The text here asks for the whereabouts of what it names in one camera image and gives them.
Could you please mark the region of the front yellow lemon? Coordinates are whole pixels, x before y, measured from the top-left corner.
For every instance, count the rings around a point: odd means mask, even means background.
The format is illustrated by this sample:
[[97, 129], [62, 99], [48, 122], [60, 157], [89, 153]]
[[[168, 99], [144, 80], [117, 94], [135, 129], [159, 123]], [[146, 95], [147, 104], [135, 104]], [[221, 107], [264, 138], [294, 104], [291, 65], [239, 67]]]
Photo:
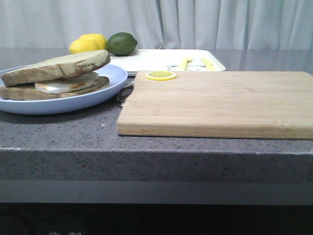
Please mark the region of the front yellow lemon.
[[98, 50], [98, 46], [94, 40], [91, 39], [77, 39], [73, 41], [69, 46], [69, 52], [71, 54]]

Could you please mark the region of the white serving tray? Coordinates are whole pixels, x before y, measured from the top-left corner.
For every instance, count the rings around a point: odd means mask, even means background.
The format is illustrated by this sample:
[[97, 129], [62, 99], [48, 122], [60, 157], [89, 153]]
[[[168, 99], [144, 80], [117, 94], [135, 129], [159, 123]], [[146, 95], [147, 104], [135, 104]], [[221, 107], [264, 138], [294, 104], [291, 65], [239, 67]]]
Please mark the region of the white serving tray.
[[176, 71], [178, 64], [185, 57], [192, 57], [188, 71], [208, 71], [201, 58], [207, 58], [215, 65], [216, 71], [224, 71], [221, 64], [209, 51], [201, 49], [137, 49], [128, 56], [111, 56], [111, 64], [119, 66], [129, 74], [138, 71]]

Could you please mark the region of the green lime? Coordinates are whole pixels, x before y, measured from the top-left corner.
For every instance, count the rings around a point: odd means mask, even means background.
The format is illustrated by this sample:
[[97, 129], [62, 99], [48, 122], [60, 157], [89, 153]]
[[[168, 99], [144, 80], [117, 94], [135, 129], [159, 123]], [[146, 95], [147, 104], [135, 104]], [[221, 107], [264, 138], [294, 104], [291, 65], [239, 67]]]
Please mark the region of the green lime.
[[109, 37], [106, 50], [113, 55], [127, 56], [134, 52], [137, 40], [128, 32], [118, 32]]

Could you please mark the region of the metal spoon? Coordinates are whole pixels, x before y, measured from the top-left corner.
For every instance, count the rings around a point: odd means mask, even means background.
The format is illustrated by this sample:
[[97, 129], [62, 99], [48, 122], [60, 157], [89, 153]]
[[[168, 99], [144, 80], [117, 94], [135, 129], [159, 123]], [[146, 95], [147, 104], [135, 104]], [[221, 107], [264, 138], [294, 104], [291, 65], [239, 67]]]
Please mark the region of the metal spoon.
[[127, 99], [127, 97], [133, 92], [134, 89], [134, 81], [132, 81], [130, 84], [125, 85], [117, 94], [117, 100], [120, 103], [124, 103]]

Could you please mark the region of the white curtain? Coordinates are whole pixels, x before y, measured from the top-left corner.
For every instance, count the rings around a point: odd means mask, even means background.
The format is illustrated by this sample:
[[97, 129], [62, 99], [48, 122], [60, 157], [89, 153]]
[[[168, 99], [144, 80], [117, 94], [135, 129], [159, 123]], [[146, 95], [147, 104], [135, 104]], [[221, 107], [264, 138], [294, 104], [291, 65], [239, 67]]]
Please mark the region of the white curtain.
[[311, 49], [310, 0], [3, 0], [1, 47], [129, 32], [139, 48]]

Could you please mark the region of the light blue round plate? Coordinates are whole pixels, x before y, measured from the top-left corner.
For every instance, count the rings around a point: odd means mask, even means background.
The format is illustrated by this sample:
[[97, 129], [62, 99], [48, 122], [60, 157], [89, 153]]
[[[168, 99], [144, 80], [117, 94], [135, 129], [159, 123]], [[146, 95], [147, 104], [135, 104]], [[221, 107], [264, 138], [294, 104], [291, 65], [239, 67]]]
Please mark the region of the light blue round plate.
[[67, 98], [34, 101], [1, 99], [0, 109], [23, 115], [48, 115], [77, 111], [112, 98], [123, 88], [128, 78], [127, 71], [111, 64], [98, 69], [96, 72], [100, 76], [109, 78], [109, 86], [92, 93]]

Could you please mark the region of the yellow plastic knife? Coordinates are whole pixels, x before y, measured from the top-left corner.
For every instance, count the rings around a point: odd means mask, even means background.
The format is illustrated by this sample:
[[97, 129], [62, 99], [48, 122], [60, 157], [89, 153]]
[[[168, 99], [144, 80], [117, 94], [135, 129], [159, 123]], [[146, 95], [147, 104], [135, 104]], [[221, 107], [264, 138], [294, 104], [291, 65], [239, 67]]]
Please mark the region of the yellow plastic knife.
[[201, 58], [200, 59], [202, 63], [204, 64], [205, 68], [208, 71], [216, 71], [217, 69], [215, 68], [215, 65], [212, 61], [208, 60], [207, 58]]

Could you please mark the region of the fried egg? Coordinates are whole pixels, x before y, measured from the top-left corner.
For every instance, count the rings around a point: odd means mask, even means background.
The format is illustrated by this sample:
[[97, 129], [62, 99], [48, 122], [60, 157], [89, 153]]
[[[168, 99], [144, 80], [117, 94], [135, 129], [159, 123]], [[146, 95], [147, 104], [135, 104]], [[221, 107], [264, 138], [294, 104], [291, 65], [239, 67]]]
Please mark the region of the fried egg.
[[74, 78], [59, 78], [35, 82], [35, 88], [45, 94], [59, 94], [89, 88], [97, 85], [99, 81], [98, 73], [92, 72]]

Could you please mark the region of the yellow plastic fork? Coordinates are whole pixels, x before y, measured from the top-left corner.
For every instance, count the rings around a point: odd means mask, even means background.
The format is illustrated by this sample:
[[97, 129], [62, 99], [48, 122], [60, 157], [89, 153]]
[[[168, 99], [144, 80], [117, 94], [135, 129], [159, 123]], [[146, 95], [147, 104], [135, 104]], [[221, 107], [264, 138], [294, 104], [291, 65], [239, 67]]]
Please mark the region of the yellow plastic fork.
[[178, 64], [178, 70], [179, 71], [187, 70], [187, 65], [191, 61], [192, 61], [192, 57], [185, 57], [185, 58], [183, 58], [182, 61]]

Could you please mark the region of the lemon slice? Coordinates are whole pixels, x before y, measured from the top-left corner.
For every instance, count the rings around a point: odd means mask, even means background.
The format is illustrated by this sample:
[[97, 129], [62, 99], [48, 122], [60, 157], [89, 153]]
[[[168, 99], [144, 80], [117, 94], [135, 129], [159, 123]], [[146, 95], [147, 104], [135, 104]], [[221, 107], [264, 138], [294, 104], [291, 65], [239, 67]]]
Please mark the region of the lemon slice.
[[145, 74], [146, 78], [150, 80], [155, 81], [166, 81], [166, 80], [172, 80], [177, 77], [177, 75], [172, 71], [165, 71], [165, 70], [156, 70], [156, 71], [150, 71]]

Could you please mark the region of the wooden cutting board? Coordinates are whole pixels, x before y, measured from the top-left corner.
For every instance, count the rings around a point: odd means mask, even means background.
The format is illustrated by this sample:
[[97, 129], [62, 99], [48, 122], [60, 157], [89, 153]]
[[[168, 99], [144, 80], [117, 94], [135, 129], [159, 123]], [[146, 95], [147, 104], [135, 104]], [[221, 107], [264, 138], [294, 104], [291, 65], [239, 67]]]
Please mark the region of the wooden cutting board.
[[120, 135], [310, 140], [313, 77], [303, 71], [139, 71], [117, 120]]

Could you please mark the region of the rear yellow lemon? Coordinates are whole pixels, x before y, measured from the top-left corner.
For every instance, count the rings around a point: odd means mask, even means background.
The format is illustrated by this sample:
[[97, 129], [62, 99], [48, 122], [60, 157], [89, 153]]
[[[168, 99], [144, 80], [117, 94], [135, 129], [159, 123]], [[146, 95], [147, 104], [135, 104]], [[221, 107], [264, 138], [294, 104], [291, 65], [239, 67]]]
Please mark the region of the rear yellow lemon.
[[81, 35], [79, 39], [93, 40], [96, 43], [98, 49], [106, 48], [107, 39], [102, 34], [97, 34], [97, 33], [84, 34], [84, 35]]

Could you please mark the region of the yellow lemon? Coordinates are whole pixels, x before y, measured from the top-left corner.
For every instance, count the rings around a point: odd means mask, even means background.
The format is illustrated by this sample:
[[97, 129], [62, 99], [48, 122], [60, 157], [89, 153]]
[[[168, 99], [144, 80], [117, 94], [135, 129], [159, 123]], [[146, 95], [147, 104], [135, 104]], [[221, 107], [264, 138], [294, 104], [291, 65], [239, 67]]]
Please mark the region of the yellow lemon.
[[91, 39], [77, 39], [73, 41], [69, 46], [69, 52], [71, 54], [98, 50], [98, 46], [94, 40]]
[[84, 35], [81, 35], [79, 39], [93, 40], [96, 43], [98, 49], [106, 48], [107, 39], [102, 34], [97, 34], [97, 33], [84, 34]]

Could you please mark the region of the bread slice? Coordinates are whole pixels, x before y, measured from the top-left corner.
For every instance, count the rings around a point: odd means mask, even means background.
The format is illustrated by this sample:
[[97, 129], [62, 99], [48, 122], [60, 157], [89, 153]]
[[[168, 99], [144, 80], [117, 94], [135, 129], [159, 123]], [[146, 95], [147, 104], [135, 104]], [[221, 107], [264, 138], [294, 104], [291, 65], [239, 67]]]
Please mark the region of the bread slice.
[[55, 57], [2, 74], [5, 86], [74, 78], [104, 67], [111, 61], [107, 50], [94, 50]]
[[108, 77], [100, 76], [98, 78], [99, 82], [96, 85], [93, 85], [88, 88], [84, 88], [82, 90], [76, 90], [67, 93], [59, 93], [59, 94], [45, 94], [35, 89], [33, 83], [26, 83], [25, 85], [18, 85], [12, 87], [2, 86], [0, 88], [0, 97], [2, 99], [11, 99], [11, 100], [48, 100], [48, 99], [58, 99], [58, 98], [68, 98], [74, 97], [78, 95], [92, 93], [94, 91], [101, 90], [106, 88], [110, 84], [110, 80]]

